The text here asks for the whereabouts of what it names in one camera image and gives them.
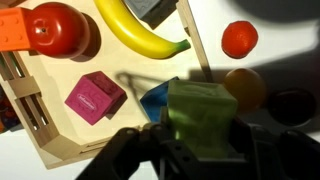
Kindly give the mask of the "red apple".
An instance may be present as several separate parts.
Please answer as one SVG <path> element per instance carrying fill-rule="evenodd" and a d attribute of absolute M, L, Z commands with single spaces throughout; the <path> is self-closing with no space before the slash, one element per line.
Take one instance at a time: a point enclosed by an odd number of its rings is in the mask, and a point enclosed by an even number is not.
<path fill-rule="evenodd" d="M 53 58 L 74 58 L 89 45 L 90 28 L 84 15 L 70 5 L 47 2 L 26 18 L 31 47 Z"/>

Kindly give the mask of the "small red tomato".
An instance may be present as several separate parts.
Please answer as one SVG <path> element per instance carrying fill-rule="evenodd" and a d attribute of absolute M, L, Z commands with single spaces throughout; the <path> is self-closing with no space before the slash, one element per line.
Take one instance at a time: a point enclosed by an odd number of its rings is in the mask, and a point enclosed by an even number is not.
<path fill-rule="evenodd" d="M 248 21 L 230 23 L 223 32 L 221 48 L 231 58 L 246 57 L 258 42 L 258 32 Z"/>

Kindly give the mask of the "grey building block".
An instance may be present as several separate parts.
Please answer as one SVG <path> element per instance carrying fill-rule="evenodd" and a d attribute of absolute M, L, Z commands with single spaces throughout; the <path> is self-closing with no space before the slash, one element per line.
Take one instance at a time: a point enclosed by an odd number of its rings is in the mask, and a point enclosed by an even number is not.
<path fill-rule="evenodd" d="M 176 10 L 178 0 L 124 0 L 126 5 L 152 29 Z"/>

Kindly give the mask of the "lime green building block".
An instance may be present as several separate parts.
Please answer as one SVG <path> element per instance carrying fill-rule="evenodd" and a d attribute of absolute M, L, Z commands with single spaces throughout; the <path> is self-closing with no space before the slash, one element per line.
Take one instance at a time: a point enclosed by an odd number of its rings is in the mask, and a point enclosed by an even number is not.
<path fill-rule="evenodd" d="M 238 102 L 221 84 L 171 80 L 169 124 L 197 158 L 226 158 L 231 121 Z"/>

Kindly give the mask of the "magenta building block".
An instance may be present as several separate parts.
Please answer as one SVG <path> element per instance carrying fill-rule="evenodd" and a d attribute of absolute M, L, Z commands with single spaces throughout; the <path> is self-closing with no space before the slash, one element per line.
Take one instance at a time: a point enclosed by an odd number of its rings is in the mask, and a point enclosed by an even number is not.
<path fill-rule="evenodd" d="M 126 92 L 102 71 L 83 75 L 65 104 L 90 125 L 96 124 L 126 99 Z"/>

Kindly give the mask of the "orange hollow block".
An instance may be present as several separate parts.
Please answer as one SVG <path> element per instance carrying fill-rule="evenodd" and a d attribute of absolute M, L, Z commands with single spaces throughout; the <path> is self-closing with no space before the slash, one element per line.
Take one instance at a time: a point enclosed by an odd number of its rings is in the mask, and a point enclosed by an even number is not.
<path fill-rule="evenodd" d="M 3 88 L 0 86 L 0 133 L 16 131 L 21 121 Z"/>

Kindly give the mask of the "dark round object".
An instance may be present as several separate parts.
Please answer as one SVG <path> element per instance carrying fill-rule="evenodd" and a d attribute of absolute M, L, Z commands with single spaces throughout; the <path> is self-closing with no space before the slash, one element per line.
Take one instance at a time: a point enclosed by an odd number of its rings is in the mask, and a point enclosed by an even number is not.
<path fill-rule="evenodd" d="M 317 109 L 315 97 L 307 90 L 291 88 L 270 94 L 267 110 L 271 117 L 286 126 L 301 126 L 314 116 Z"/>

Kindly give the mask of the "wooden tray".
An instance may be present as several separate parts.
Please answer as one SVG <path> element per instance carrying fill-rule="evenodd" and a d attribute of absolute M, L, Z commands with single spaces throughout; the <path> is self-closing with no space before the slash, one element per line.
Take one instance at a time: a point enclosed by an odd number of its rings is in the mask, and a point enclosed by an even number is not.
<path fill-rule="evenodd" d="M 120 42 L 104 23 L 93 0 L 60 1 L 80 10 L 89 21 L 91 40 L 85 54 L 73 60 L 25 51 L 1 54 L 1 85 L 48 169 L 96 156 L 123 127 L 141 128 L 147 123 L 147 116 L 140 106 L 140 96 L 165 80 L 183 78 L 204 67 L 187 0 L 178 2 L 178 10 L 156 33 L 171 41 L 186 39 L 191 47 L 163 60 L 140 55 Z M 105 95 L 79 95 L 82 106 L 97 110 L 120 90 L 124 93 L 91 125 L 65 100 L 82 76 L 96 71 L 103 72 L 111 82 L 98 85 Z"/>

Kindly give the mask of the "yellow orange ball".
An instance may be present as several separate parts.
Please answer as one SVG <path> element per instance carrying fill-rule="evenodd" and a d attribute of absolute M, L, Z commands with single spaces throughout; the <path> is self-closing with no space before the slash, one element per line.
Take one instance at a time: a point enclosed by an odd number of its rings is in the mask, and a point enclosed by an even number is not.
<path fill-rule="evenodd" d="M 266 98 L 264 80 L 251 69 L 239 68 L 228 72 L 223 85 L 238 101 L 239 114 L 257 110 Z"/>

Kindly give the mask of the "blue building block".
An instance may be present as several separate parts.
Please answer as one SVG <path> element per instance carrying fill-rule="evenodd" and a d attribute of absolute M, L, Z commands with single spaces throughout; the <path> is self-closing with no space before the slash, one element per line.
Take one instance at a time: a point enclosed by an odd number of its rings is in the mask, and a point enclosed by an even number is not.
<path fill-rule="evenodd" d="M 140 103 L 151 122 L 158 122 L 161 108 L 167 105 L 167 94 L 170 80 L 148 90 L 140 99 Z"/>

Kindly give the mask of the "yellow banana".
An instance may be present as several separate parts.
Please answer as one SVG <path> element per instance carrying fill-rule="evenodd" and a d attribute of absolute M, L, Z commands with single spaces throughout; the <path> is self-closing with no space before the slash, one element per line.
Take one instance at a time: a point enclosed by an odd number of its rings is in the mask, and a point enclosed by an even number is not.
<path fill-rule="evenodd" d="M 113 34 L 134 52 L 151 59 L 167 59 L 191 47 L 187 39 L 166 40 L 145 28 L 123 0 L 93 0 Z"/>

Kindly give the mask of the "orange building block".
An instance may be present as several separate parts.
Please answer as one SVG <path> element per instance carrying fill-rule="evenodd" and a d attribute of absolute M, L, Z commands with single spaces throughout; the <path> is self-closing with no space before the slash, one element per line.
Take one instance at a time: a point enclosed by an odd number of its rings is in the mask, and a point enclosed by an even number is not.
<path fill-rule="evenodd" d="M 30 50 L 26 18 L 29 9 L 14 7 L 0 10 L 0 51 Z"/>

